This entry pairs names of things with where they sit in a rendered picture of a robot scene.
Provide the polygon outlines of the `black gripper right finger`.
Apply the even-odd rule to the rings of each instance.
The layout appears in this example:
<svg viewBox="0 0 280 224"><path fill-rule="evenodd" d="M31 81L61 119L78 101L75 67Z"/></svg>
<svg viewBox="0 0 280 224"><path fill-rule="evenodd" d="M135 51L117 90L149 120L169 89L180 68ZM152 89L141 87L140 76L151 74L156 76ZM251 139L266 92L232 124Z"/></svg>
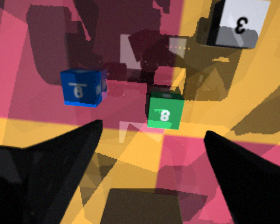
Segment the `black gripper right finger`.
<svg viewBox="0 0 280 224"><path fill-rule="evenodd" d="M211 130L203 143L234 224L280 224L280 166Z"/></svg>

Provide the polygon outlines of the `green block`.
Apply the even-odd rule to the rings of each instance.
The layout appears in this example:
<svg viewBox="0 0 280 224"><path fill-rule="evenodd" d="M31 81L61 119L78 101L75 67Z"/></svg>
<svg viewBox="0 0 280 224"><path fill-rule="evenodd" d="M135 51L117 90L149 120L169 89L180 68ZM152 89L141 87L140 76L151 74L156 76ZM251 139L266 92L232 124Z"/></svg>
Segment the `green block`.
<svg viewBox="0 0 280 224"><path fill-rule="evenodd" d="M151 91L147 127L179 130L184 103L181 94Z"/></svg>

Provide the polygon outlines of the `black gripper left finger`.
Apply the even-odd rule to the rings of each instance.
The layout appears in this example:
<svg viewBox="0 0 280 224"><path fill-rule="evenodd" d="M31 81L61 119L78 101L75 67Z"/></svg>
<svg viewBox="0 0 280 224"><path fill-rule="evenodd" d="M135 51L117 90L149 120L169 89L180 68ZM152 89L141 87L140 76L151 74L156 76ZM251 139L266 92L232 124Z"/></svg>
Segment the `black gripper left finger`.
<svg viewBox="0 0 280 224"><path fill-rule="evenodd" d="M61 224L102 131L97 119L28 147L0 145L0 181L13 184L31 224Z"/></svg>

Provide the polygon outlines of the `blue block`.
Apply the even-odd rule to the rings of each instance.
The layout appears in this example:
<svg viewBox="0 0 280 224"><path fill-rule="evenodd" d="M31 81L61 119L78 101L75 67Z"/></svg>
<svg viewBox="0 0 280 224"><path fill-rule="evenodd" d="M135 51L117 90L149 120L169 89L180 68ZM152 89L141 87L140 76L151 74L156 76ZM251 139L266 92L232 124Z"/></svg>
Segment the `blue block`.
<svg viewBox="0 0 280 224"><path fill-rule="evenodd" d="M100 71L68 69L60 76L65 105L96 108L102 102Z"/></svg>

